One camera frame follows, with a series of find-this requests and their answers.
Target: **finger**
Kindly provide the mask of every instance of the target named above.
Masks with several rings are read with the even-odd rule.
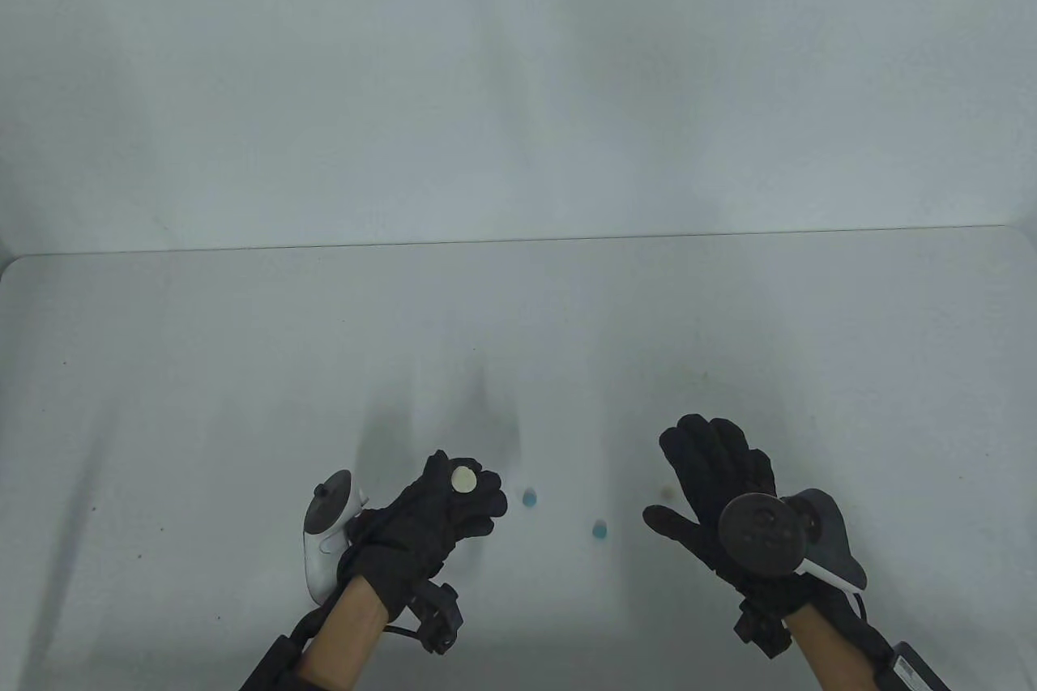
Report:
[[[443,479],[449,480],[452,472],[450,460],[445,451],[440,449],[425,461],[425,469],[422,471],[421,477],[428,482],[441,482]]]
[[[365,509],[351,518],[345,524],[345,534],[349,538],[349,542],[356,543],[362,537],[381,513],[382,510],[380,509]]]
[[[674,540],[696,556],[702,558],[708,532],[693,521],[689,521],[669,507],[652,504],[641,514],[648,528],[656,534]]]
[[[729,421],[727,418],[713,418],[709,425],[717,432],[721,445],[727,450],[738,476],[744,480],[752,479],[753,462],[749,455],[749,443],[746,442],[746,433],[741,429]]]
[[[714,490],[716,478],[695,445],[699,425],[707,426],[702,416],[684,416],[658,438],[666,460],[680,480],[680,488],[692,507],[701,506],[702,495]]]
[[[720,442],[720,435],[711,423],[705,422],[702,416],[684,416],[677,425],[686,424],[692,441],[706,464],[716,473],[719,482],[729,485],[737,479],[734,463],[728,455],[727,448]]]
[[[494,522],[485,516],[470,518],[470,520],[457,527],[457,538],[484,537],[494,530]]]
[[[493,494],[495,491],[500,491],[502,485],[501,476],[499,474],[493,472],[493,470],[484,469],[478,474],[475,481],[475,490],[472,493],[486,495]]]
[[[500,518],[508,512],[508,498],[503,491],[491,494],[485,504],[486,515],[492,518]]]
[[[458,494],[450,506],[450,523],[456,526],[478,516],[500,518],[507,512],[508,498],[499,489],[482,494]]]
[[[775,471],[770,468],[770,457],[758,448],[749,451],[753,461],[753,482],[761,494],[778,495],[775,488]]]

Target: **white vr controller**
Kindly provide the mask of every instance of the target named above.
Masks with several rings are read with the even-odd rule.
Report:
[[[476,483],[471,468],[465,465],[454,468],[450,485],[458,494],[474,491]],[[366,504],[367,497],[347,469],[340,469],[313,491],[303,520],[303,557],[306,587],[318,605],[326,602],[338,582],[338,560],[349,547],[345,525]]]

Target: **white backdrop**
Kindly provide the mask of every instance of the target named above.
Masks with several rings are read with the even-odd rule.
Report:
[[[1034,0],[0,0],[12,253],[1007,223]]]
[[[689,411],[838,498],[872,620],[952,689],[1033,688],[1034,299],[1006,228],[23,258],[0,688],[237,688],[307,607],[314,485],[349,466],[382,505],[443,446],[511,509],[444,570],[455,651],[388,638],[362,688],[812,689],[642,524]]]

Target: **black device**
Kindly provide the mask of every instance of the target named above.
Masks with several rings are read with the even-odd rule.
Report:
[[[835,500],[819,489],[790,497],[742,494],[724,507],[718,525],[721,545],[741,569],[762,578],[811,575],[825,589],[814,605],[875,668],[879,691],[950,691],[906,642],[891,647],[868,624],[861,595],[868,585],[864,568],[852,557],[846,524]],[[853,612],[846,595],[857,600]],[[748,600],[734,631],[773,659],[792,643],[788,629]]]

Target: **white wall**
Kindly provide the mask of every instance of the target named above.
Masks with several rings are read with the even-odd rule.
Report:
[[[0,0],[12,253],[1005,223],[1034,0]]]

